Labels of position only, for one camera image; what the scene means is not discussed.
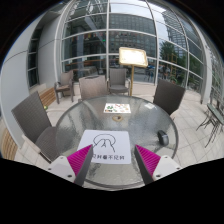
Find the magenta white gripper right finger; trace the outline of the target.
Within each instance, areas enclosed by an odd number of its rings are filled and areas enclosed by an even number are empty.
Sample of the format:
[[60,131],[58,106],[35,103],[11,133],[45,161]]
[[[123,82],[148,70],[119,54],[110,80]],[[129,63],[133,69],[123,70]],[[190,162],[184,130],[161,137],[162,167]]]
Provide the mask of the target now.
[[145,185],[181,170],[168,155],[159,156],[142,146],[136,145],[134,154]]

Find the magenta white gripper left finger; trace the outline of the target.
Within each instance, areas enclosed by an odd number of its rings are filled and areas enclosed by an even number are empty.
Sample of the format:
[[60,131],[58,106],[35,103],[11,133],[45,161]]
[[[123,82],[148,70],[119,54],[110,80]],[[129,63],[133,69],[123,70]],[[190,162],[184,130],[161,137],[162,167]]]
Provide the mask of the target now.
[[92,157],[93,146],[88,145],[68,157],[59,156],[48,166],[47,171],[78,186],[82,186]]

